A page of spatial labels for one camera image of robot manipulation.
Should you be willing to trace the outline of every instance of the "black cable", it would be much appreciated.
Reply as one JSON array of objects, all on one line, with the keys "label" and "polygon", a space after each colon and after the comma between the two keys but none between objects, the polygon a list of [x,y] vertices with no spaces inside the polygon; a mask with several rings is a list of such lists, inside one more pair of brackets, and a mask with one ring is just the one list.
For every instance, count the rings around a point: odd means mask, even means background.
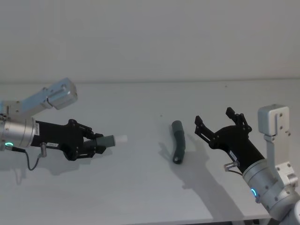
[{"label": "black cable", "polygon": [[28,153],[25,152],[25,155],[26,155],[26,158],[27,158],[27,166],[28,166],[28,169],[29,169],[30,171],[33,171],[33,170],[37,167],[37,165],[38,165],[39,157],[37,158],[37,161],[36,161],[36,163],[34,164],[34,166],[33,166],[32,168],[30,168]]},{"label": "black cable", "polygon": [[12,147],[12,151],[17,151],[17,152],[21,152],[21,153],[25,153],[26,155],[26,158],[27,158],[27,167],[30,171],[33,171],[37,165],[38,165],[38,161],[39,161],[39,158],[40,158],[40,155],[37,157],[37,161],[36,163],[34,164],[34,166],[32,168],[30,168],[30,164],[29,164],[29,155],[27,153],[27,151],[25,149],[21,149],[21,148],[18,148],[18,147]]},{"label": "black cable", "polygon": [[238,175],[241,175],[241,176],[243,176],[243,174],[241,174],[240,172],[236,172],[236,171],[234,171],[234,170],[227,170],[228,172],[233,172],[233,173],[236,173],[236,174],[238,174]]}]

